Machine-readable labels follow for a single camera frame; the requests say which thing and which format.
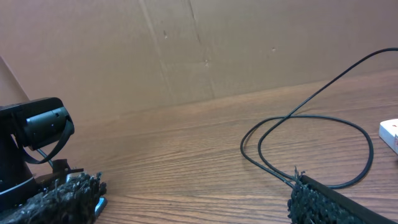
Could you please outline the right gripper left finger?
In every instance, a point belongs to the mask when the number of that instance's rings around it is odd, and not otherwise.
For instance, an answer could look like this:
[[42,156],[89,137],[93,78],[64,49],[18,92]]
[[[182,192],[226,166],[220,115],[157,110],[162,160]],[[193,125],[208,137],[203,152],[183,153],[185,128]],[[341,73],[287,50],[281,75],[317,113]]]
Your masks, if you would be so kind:
[[25,203],[1,212],[1,223],[94,223],[95,207],[106,194],[102,173],[84,172],[64,184],[55,185],[29,198]]

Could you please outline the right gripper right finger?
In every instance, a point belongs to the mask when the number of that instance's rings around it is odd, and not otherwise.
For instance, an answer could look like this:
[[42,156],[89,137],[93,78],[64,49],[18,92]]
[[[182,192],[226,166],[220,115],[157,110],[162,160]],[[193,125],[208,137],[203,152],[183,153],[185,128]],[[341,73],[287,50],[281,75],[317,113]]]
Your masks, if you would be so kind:
[[290,179],[295,182],[287,202],[292,223],[395,224],[303,173],[295,171]]

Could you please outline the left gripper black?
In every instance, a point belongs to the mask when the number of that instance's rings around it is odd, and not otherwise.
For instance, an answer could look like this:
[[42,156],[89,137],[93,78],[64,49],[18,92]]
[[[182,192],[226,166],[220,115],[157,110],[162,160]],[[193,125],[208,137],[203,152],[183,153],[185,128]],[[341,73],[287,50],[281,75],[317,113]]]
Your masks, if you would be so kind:
[[71,168],[67,159],[54,160],[52,165],[52,173],[35,178],[35,182],[41,187],[51,187],[55,185],[56,180],[58,180],[59,184],[64,184],[70,174],[84,171],[84,168]]

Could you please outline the smartphone with blue screen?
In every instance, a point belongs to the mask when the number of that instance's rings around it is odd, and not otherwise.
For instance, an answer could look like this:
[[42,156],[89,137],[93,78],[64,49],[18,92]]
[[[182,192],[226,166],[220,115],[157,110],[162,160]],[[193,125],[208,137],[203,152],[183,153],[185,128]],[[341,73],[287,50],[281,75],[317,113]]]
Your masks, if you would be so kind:
[[101,214],[101,212],[104,210],[106,205],[108,204],[108,201],[105,197],[100,197],[99,202],[97,203],[95,207],[95,218],[98,218]]

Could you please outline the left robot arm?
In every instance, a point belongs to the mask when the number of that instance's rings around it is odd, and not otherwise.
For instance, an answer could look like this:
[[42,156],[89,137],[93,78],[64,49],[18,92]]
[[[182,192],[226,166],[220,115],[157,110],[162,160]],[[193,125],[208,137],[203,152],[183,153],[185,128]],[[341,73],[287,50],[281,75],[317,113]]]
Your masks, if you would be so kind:
[[64,180],[67,175],[82,172],[71,169],[66,159],[57,159],[51,174],[35,178],[22,158],[12,136],[1,133],[1,211],[9,210],[25,203],[43,188],[50,187],[57,179]]

